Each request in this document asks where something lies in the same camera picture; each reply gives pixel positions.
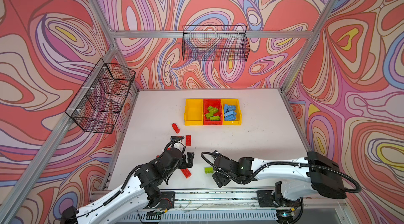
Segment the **perforated metal strip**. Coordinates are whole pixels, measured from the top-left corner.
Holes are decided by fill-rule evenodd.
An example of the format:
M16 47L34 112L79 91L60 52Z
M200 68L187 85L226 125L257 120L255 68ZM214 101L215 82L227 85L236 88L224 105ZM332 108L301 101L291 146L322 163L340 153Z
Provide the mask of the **perforated metal strip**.
M139 212L143 222L155 222L146 220L146 212ZM252 220L277 220L276 210L225 210L225 211L168 211L162 215L160 222L190 222L190 221L252 221ZM137 213L129 214L117 223L140 222Z

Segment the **empty yellow bin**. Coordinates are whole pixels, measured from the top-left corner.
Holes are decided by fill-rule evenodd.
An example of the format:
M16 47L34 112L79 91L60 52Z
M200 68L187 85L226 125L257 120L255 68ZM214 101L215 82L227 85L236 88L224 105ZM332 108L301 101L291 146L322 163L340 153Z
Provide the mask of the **empty yellow bin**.
M185 101L185 126L202 126L203 116L203 100Z
M223 125L237 125L240 126L241 125L241 110L240 110L240 103L238 102L238 100L225 100L225 99L221 99L222 102L222 112L223 112L223 116L222 116L222 120L223 120ZM235 120L225 120L224 114L224 107L225 104L227 105L235 105L235 112L237 113L235 115Z

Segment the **wire basket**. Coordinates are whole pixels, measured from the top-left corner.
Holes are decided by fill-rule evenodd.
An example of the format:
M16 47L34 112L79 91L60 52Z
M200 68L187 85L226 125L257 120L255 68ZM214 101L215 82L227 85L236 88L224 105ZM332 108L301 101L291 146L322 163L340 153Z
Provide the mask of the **wire basket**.
M112 133L135 74L120 64L104 63L73 113L66 113L84 132Z
M185 61L247 61L250 43L245 25L184 25Z

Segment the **white table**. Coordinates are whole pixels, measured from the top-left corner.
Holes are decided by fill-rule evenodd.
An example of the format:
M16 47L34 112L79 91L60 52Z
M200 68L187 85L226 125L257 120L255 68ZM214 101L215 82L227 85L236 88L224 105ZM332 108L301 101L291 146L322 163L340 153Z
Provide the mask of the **white table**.
M186 99L238 99L242 113L241 126L185 126ZM188 179L178 169L160 189L218 188L200 152L214 150L238 161L241 157L286 160L306 156L306 150L293 125L277 89L242 90L178 90L141 91L134 107L118 160L108 189L120 186L131 169L147 163L162 153L170 136L177 135L172 123L180 129L179 136L191 135L192 145L185 152L195 152L194 166ZM253 181L230 187L268 187L279 179Z

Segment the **green toy block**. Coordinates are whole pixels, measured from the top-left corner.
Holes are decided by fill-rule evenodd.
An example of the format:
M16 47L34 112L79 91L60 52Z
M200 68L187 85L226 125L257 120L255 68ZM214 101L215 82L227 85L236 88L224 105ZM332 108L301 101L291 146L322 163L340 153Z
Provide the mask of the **green toy block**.
M209 112L211 113L211 114L215 114L215 113L217 113L219 111L219 109L217 108L217 107L213 107L212 109L209 109Z
M208 173L213 173L214 171L213 171L213 167L205 167L205 173L206 174L208 174Z
M206 119L209 119L210 117L213 116L213 113L208 112L207 114L205 114L205 116L206 116Z
M220 120L219 115L210 117L210 120Z

